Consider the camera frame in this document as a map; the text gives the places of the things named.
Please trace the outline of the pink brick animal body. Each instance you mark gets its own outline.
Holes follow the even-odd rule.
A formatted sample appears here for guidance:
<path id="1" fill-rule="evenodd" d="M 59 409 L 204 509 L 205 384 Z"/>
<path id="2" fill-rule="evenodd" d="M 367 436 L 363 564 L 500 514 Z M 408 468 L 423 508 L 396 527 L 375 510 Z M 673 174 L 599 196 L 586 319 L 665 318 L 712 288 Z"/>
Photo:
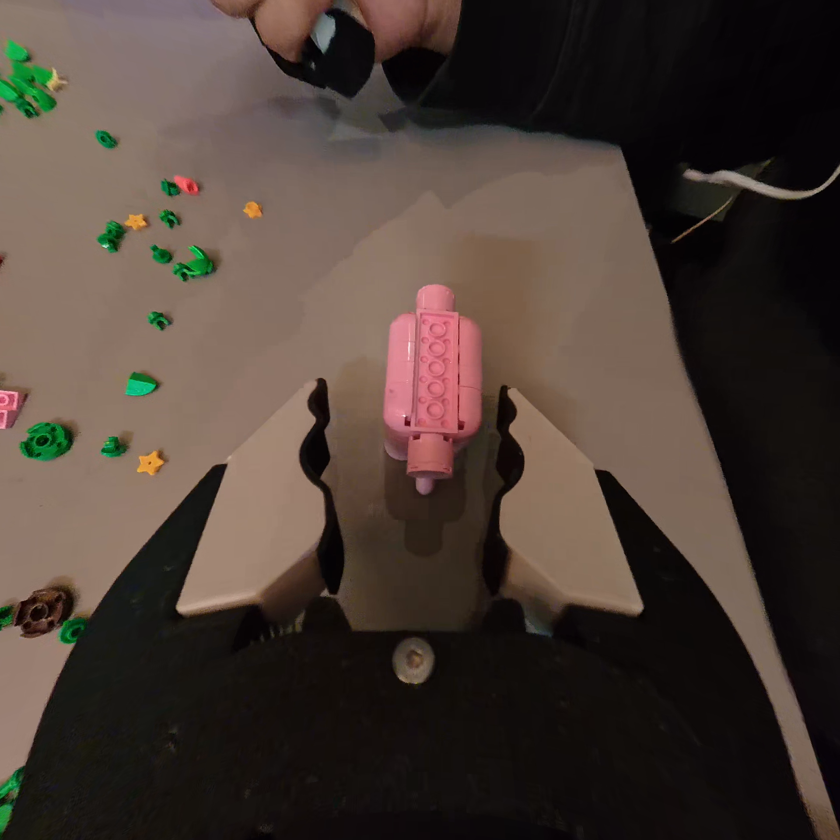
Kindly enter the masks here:
<path id="1" fill-rule="evenodd" d="M 416 491 L 428 496 L 452 478 L 482 412 L 480 327 L 459 314 L 448 287 L 422 287 L 414 311 L 395 318 L 389 330 L 385 452 L 404 463 Z"/>

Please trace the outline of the green round plate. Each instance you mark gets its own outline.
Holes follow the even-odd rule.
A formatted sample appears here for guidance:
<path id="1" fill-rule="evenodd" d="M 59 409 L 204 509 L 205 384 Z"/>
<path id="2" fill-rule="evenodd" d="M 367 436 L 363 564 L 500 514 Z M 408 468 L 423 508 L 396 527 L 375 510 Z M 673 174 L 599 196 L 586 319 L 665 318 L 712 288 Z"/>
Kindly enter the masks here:
<path id="1" fill-rule="evenodd" d="M 19 444 L 21 454 L 39 462 L 55 460 L 67 452 L 74 443 L 72 431 L 59 423 L 37 423 L 26 431 Z"/>

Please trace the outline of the pile of green leaf pieces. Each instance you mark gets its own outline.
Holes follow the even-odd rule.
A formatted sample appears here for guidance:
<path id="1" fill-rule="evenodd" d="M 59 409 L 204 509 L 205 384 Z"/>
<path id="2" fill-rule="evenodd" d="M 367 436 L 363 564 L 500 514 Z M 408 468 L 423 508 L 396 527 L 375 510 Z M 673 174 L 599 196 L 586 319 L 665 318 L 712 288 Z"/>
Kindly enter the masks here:
<path id="1" fill-rule="evenodd" d="M 54 67 L 37 65 L 29 50 L 12 39 L 2 43 L 2 56 L 8 73 L 1 76 L 1 110 L 11 107 L 26 119 L 53 111 L 59 91 L 49 91 L 46 82 Z"/>

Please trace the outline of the green flexible rod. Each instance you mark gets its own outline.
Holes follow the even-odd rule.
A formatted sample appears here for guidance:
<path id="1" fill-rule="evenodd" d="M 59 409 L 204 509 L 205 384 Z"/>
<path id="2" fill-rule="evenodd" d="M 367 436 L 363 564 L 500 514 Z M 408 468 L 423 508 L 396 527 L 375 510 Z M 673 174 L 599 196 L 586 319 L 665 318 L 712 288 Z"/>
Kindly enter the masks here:
<path id="1" fill-rule="evenodd" d="M 16 769 L 3 783 L 1 783 L 1 837 L 5 834 L 7 826 L 11 821 L 14 805 L 18 798 L 21 785 L 25 776 L 25 767 L 22 765 Z"/>

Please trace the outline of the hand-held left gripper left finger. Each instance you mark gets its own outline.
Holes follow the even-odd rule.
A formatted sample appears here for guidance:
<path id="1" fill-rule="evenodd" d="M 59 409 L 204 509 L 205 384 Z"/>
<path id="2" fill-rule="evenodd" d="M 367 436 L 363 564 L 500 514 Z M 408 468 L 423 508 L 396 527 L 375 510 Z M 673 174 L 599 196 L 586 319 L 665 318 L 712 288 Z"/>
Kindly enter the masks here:
<path id="1" fill-rule="evenodd" d="M 329 388 L 309 381 L 227 458 L 179 595 L 184 617 L 257 607 L 295 618 L 338 594 L 344 544 L 332 491 Z"/>

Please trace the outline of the person's black jacket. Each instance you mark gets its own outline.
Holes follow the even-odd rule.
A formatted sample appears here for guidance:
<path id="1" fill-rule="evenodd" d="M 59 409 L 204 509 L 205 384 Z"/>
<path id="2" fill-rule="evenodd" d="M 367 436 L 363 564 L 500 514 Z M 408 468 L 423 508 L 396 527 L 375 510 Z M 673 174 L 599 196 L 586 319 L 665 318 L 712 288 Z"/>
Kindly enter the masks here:
<path id="1" fill-rule="evenodd" d="M 625 149 L 687 372 L 829 798 L 839 782 L 838 184 L 676 241 L 668 147 Z"/>

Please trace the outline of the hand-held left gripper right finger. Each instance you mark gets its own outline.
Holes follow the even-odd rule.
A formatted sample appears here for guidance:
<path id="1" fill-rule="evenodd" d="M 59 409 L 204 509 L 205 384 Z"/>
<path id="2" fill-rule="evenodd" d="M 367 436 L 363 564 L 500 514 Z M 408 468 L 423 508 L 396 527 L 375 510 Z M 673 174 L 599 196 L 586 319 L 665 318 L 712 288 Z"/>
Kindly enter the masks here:
<path id="1" fill-rule="evenodd" d="M 638 617 L 644 601 L 593 463 L 516 388 L 498 397 L 496 471 L 483 544 L 490 595 L 533 624 L 572 607 Z"/>

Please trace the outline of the green spiky leaf piece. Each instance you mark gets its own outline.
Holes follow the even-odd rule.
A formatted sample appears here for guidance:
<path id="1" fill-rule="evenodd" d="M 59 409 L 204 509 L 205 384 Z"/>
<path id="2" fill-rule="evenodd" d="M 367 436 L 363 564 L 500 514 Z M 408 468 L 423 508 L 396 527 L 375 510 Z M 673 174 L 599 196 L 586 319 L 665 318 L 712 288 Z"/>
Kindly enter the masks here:
<path id="1" fill-rule="evenodd" d="M 210 255 L 195 245 L 188 247 L 191 258 L 174 263 L 171 273 L 182 282 L 200 279 L 212 275 L 215 264 Z"/>

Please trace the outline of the scattered small green clips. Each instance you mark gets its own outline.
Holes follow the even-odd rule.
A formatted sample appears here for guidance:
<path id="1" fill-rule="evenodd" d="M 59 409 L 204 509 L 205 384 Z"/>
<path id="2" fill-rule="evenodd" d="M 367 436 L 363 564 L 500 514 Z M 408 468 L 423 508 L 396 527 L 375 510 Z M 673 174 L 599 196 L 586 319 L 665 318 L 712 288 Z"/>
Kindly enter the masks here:
<path id="1" fill-rule="evenodd" d="M 117 140 L 110 132 L 106 130 L 98 130 L 96 132 L 97 142 L 103 148 L 115 148 L 118 144 Z M 124 226 L 118 223 L 108 222 L 106 231 L 99 237 L 100 245 L 109 253 L 117 249 L 121 239 L 124 237 Z M 171 321 L 161 312 L 153 311 L 147 316 L 148 323 L 158 330 L 164 330 L 171 325 Z M 128 446 L 123 443 L 119 436 L 110 436 L 106 439 L 101 447 L 100 454 L 108 458 L 121 457 L 128 451 Z M 1 628 L 2 631 L 6 627 L 13 626 L 14 609 L 17 604 L 2 605 L 1 609 Z M 88 620 L 83 617 L 69 618 L 63 622 L 59 627 L 59 640 L 63 644 L 74 644 L 80 635 L 87 628 Z"/>

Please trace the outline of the person's right hand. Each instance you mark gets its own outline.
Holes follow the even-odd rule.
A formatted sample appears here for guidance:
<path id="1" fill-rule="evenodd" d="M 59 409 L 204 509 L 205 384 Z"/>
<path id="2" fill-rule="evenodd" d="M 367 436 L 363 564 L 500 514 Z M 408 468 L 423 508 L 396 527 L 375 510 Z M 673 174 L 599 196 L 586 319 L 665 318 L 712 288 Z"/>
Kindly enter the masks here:
<path id="1" fill-rule="evenodd" d="M 453 47 L 459 24 L 460 1 L 354 1 L 363 26 L 374 38 L 378 61 L 405 49 L 429 49 L 446 55 Z M 231 18 L 252 20 L 265 44 L 282 58 L 299 61 L 321 14 L 331 1 L 213 1 Z"/>

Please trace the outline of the brown round holed plate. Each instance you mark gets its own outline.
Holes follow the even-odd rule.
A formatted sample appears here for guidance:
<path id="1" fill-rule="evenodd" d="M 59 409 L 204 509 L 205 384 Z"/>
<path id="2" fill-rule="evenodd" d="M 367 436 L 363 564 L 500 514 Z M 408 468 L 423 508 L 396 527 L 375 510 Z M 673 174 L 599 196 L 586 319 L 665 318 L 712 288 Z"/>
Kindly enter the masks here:
<path id="1" fill-rule="evenodd" d="M 69 618 L 74 602 L 72 590 L 63 586 L 35 590 L 16 605 L 13 626 L 24 638 L 47 635 Z"/>

